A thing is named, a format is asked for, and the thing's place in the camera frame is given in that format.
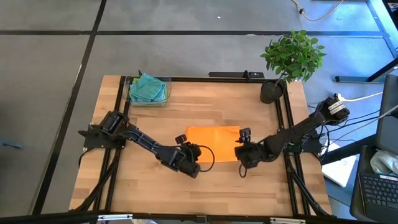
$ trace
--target orange cloth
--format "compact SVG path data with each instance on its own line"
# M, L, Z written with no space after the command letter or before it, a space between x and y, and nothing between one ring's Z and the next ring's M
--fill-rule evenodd
M209 147L215 155L215 162L237 161L235 147L241 146L239 126L188 127L185 131L188 141L193 144ZM201 147L198 162L213 162L211 152Z

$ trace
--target wooden tabletop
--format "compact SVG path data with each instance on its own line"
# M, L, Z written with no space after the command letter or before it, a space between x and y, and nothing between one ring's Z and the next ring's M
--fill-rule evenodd
M104 76L92 122L98 124L114 108L120 76ZM261 84L173 82L170 104L163 108L130 107L129 118L141 131L165 145L188 126L250 127L252 140L275 134L278 128L275 105L259 99ZM294 123L308 117L307 102L300 82L288 86ZM70 208L76 208L98 181L104 149L96 149L81 161ZM319 161L302 154L306 186L317 202L331 212ZM261 162L238 174L239 162L216 163L196 179L173 172L154 155L133 142L122 151L112 201L112 212L168 213L247 216L291 216L289 189L283 156ZM208 164L201 164L205 169ZM302 211L296 186L299 210ZM104 207L105 193L101 208Z

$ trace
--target folded towel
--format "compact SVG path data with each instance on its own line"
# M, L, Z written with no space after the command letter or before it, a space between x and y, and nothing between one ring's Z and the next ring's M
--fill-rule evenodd
M130 86L130 95L138 101L161 101L165 100L165 88L164 82L144 73L135 84Z

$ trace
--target plastic container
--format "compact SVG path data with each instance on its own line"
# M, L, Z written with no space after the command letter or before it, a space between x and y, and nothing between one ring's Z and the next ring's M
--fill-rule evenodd
M160 81L163 81L166 84L165 87L165 98L164 100L160 101L134 101L130 98L130 85L133 84L133 81L135 78L139 77L126 77L126 81L124 81L124 86L123 86L123 93L122 96L125 100L129 99L130 100L130 105L131 106L168 106L169 105L169 98L172 92L172 78L171 77L154 77L159 79Z

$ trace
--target concrete floor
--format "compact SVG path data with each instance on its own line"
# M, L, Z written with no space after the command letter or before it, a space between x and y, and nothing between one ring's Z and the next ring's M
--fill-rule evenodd
M0 30L91 30L100 2L3 0ZM336 2L300 0L300 4L309 16L318 17ZM378 13L386 18L385 11ZM112 0L106 4L99 29L378 31L363 2L345 2L324 20L308 22L297 14L291 0L252 0L249 4L238 0ZM205 77L210 71L252 70L274 78L265 71L259 55L271 39L278 38L97 36L43 212L68 210L83 145L77 131L91 120L103 75L136 75L141 69L151 75ZM87 41L87 35L0 35L0 139L25 145L20 151L0 146L0 217L30 212ZM309 104L333 93L357 98L382 91L382 85L332 81L336 75L369 76L390 62L392 55L381 37L319 37L319 41L328 55L304 86ZM380 101L376 96L347 106L354 118L378 110ZM375 125L369 126L346 138L361 139L375 130ZM346 217L346 208L333 204L335 215Z

